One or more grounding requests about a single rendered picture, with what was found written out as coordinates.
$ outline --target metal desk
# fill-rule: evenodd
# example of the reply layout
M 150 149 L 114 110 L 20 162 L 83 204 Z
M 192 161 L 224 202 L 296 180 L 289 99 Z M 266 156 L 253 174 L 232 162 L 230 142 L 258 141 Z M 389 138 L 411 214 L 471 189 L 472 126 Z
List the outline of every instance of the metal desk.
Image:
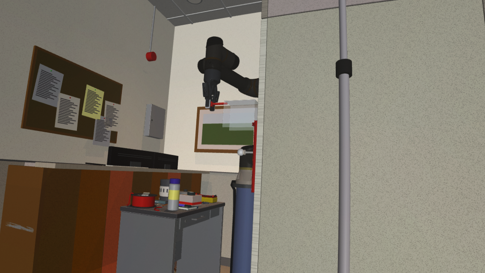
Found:
M 194 210 L 121 207 L 116 273 L 216 273 L 225 203 Z

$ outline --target wooden frame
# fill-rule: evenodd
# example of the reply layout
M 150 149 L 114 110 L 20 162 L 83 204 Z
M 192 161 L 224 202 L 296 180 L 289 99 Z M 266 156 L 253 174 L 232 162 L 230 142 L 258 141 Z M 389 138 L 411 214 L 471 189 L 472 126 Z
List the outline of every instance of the wooden frame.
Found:
M 214 107 L 216 110 L 221 110 L 224 109 L 224 106 L 215 106 Z M 237 153 L 238 149 L 240 149 L 242 146 L 245 145 L 220 145 L 220 146 L 232 146 L 231 148 L 221 148 L 221 149 L 214 149 L 214 148 L 202 148 L 201 143 L 199 143 L 199 128 L 201 127 L 200 124 L 200 119 L 201 115 L 200 112 L 206 110 L 209 111 L 209 109 L 206 109 L 205 107 L 197 107 L 197 123 L 195 126 L 195 145 L 194 145 L 194 152 L 198 153 Z
M 40 62 L 46 63 L 52 68 L 57 68 L 58 70 L 60 70 L 60 72 L 65 75 L 65 83 L 63 82 L 63 86 L 70 85 L 70 88 L 66 89 L 69 90 L 71 93 L 74 90 L 72 86 L 76 86 L 76 89 L 84 91 L 84 89 L 86 88 L 85 84 L 96 84 L 96 86 L 102 86 L 100 89 L 103 88 L 106 91 L 105 98 L 103 100 L 108 100 L 112 101 L 113 103 L 121 104 L 121 93 L 123 85 L 38 46 L 33 47 L 31 67 L 29 71 L 29 81 L 27 83 L 27 92 L 25 94 L 25 104 L 22 114 L 22 124 L 20 127 L 23 129 L 36 130 L 46 133 L 54 133 L 84 139 L 93 139 L 95 120 L 82 116 L 81 113 L 79 115 L 77 131 L 55 128 L 53 126 L 53 120 L 52 126 L 47 126 L 45 124 L 40 124 L 33 121 L 34 117 L 38 116 L 40 112 L 50 117 L 52 115 L 51 112 L 55 111 L 50 107 L 46 108 L 44 105 L 41 105 L 38 102 L 32 100 Z M 81 72 L 84 76 L 88 76 L 89 78 L 83 78 L 80 80 L 80 78 L 78 77 L 79 72 Z M 80 97 L 81 104 L 83 104 L 84 96 L 81 97 L 77 94 L 69 95 Z M 102 107 L 101 115 L 104 115 L 104 106 Z M 118 134 L 116 131 L 111 131 L 110 143 L 116 143 L 117 136 Z

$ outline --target ceiling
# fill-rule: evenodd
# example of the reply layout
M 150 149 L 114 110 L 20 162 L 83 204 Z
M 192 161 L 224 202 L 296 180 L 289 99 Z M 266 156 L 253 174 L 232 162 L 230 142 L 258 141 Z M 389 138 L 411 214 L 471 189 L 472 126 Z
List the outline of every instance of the ceiling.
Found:
M 261 12 L 260 0 L 148 0 L 174 26 Z

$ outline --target black monitor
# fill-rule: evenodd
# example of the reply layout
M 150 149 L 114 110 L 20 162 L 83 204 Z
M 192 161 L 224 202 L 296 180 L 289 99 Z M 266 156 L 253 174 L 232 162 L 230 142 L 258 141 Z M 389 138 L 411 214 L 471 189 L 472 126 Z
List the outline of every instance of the black monitor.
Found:
M 110 146 L 106 165 L 177 170 L 178 156 Z

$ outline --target framed picture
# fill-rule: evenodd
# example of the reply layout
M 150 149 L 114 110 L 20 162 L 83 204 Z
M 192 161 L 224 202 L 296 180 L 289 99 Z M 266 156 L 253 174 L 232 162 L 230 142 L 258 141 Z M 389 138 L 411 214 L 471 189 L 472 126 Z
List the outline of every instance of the framed picture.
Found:
M 241 147 L 253 145 L 255 108 L 257 111 L 257 105 L 216 106 L 211 112 L 197 107 L 194 152 L 237 153 Z

